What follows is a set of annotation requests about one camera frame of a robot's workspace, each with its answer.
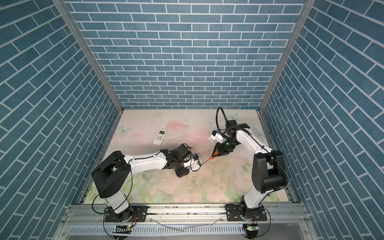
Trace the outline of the orange black screwdriver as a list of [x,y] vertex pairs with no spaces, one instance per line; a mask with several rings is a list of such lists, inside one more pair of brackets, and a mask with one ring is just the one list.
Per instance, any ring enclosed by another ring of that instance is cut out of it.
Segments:
[[215,159],[217,156],[218,156],[218,154],[219,154],[219,152],[215,152],[215,153],[213,153],[205,162],[203,162],[202,164],[201,164],[201,167],[203,166],[203,165],[205,165],[206,163],[208,163],[210,160],[213,160],[213,159]]

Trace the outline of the white remote control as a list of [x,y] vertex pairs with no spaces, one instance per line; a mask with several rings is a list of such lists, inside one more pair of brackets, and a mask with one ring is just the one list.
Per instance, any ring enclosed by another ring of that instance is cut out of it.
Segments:
[[192,172],[197,172],[202,166],[202,163],[200,160],[191,160],[190,163],[190,170]]
[[159,129],[154,141],[153,141],[153,144],[154,145],[157,145],[157,146],[160,146],[165,138],[167,134],[167,130],[165,129]]

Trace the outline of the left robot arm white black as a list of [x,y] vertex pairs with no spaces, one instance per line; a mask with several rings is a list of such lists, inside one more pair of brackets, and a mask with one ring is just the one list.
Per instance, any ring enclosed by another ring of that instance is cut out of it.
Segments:
[[181,178],[198,171],[201,165],[198,155],[193,154],[186,144],[139,156],[115,151],[92,171],[92,178],[99,197],[108,202],[115,214],[122,214],[130,207],[128,196],[122,189],[127,177],[149,170],[174,170]]

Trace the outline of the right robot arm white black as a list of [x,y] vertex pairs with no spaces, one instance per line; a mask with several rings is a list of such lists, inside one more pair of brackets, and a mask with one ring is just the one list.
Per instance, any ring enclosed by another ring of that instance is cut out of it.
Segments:
[[211,141],[217,141],[211,158],[226,156],[242,145],[253,158],[253,186],[240,201],[241,215],[250,218],[261,207],[263,200],[271,193],[286,187],[288,177],[285,170],[284,154],[274,151],[263,144],[251,131],[247,124],[237,124],[235,120],[226,122],[226,129],[214,130]]

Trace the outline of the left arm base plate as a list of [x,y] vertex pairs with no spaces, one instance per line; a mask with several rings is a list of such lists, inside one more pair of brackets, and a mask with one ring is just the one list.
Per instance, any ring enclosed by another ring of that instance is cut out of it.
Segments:
[[137,223],[145,222],[148,206],[132,206],[130,205],[126,210],[117,214],[113,211],[112,207],[108,207],[104,221],[107,223]]

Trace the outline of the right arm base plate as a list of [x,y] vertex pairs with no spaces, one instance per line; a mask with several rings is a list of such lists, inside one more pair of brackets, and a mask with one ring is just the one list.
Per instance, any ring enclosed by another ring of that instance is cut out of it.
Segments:
[[243,204],[226,204],[225,205],[227,221],[239,222],[239,221],[266,221],[266,211],[264,206],[260,206],[255,209],[249,209]]

